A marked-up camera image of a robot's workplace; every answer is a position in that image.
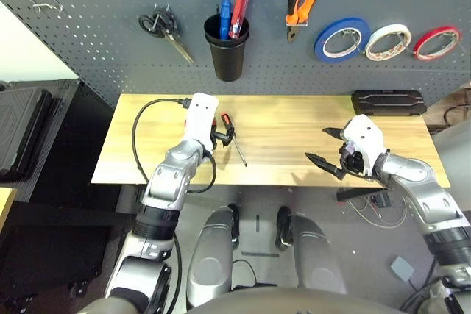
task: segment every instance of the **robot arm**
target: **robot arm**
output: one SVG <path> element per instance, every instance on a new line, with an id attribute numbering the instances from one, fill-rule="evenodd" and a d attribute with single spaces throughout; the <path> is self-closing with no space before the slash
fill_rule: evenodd
<path id="1" fill-rule="evenodd" d="M 470 286 L 471 226 L 453 197 L 440 187 L 432 168 L 421 160 L 390 153 L 384 147 L 383 133 L 365 115 L 357 115 L 343 129 L 324 131 L 344 141 L 339 150 L 341 167 L 315 154 L 306 156 L 340 180 L 352 174 L 399 190 L 417 214 L 419 230 L 440 264 L 447 285 Z"/>
<path id="2" fill-rule="evenodd" d="M 219 101 L 195 93 L 188 108 L 182 141 L 166 152 L 142 198 L 135 225 L 108 282 L 105 298 L 79 314 L 162 313 L 169 289 L 174 233 L 186 193 L 196 170 L 213 153 L 213 119 Z"/>

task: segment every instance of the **white tape roll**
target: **white tape roll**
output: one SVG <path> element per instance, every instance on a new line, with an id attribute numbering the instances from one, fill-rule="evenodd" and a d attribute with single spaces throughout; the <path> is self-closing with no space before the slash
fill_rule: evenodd
<path id="1" fill-rule="evenodd" d="M 372 52 L 373 46 L 381 38 L 384 38 L 387 35 L 399 35 L 402 38 L 402 40 L 396 46 L 392 47 L 391 49 L 388 49 L 387 51 L 382 51 L 379 53 Z M 368 44 L 366 45 L 366 48 L 365 48 L 365 55 L 368 57 L 368 59 L 374 60 L 375 62 L 379 62 L 381 60 L 388 60 L 402 53 L 404 49 L 406 49 L 406 46 L 409 45 L 411 40 L 412 40 L 411 31 L 409 31 L 409 29 L 405 25 L 392 24 L 385 27 L 381 27 L 378 31 L 373 33 L 371 37 L 369 38 Z"/>

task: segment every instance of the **blue tape roll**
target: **blue tape roll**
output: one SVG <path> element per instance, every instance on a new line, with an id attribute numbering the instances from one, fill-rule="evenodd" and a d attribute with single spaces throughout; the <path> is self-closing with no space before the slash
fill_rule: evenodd
<path id="1" fill-rule="evenodd" d="M 352 45 L 348 49 L 337 53 L 330 53 L 326 51 L 326 42 L 328 42 L 329 39 L 331 39 L 336 33 L 345 30 L 352 30 L 361 36 L 358 48 L 356 48 L 355 45 Z M 370 35 L 371 29 L 369 29 L 369 26 L 365 20 L 361 18 L 343 18 L 331 23 L 324 30 L 322 30 L 322 32 L 319 34 L 319 37 L 316 39 L 316 43 L 314 44 L 314 53 L 316 54 L 316 57 L 327 63 L 343 62 L 344 60 L 348 60 L 355 55 L 360 54 L 360 51 L 365 49 Z"/>

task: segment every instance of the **blue screwdriver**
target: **blue screwdriver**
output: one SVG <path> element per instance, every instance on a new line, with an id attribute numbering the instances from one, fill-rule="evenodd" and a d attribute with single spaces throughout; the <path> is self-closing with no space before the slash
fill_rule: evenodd
<path id="1" fill-rule="evenodd" d="M 221 1 L 221 26 L 219 27 L 219 37 L 222 40 L 229 39 L 229 26 L 230 26 L 230 0 Z"/>

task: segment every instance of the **red tape roll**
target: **red tape roll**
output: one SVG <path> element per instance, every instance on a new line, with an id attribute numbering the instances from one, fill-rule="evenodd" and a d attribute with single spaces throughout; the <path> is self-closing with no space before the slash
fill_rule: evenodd
<path id="1" fill-rule="evenodd" d="M 432 40 L 440 35 L 451 35 L 452 40 L 442 49 L 436 51 L 435 53 L 430 54 L 420 54 L 420 50 L 422 47 L 429 41 Z M 458 27 L 456 26 L 441 26 L 437 27 L 436 29 L 432 29 L 431 31 L 427 32 L 423 35 L 415 44 L 414 46 L 414 56 L 418 60 L 435 60 L 444 55 L 450 53 L 454 48 L 458 45 L 459 41 L 461 40 L 461 32 L 459 31 Z"/>

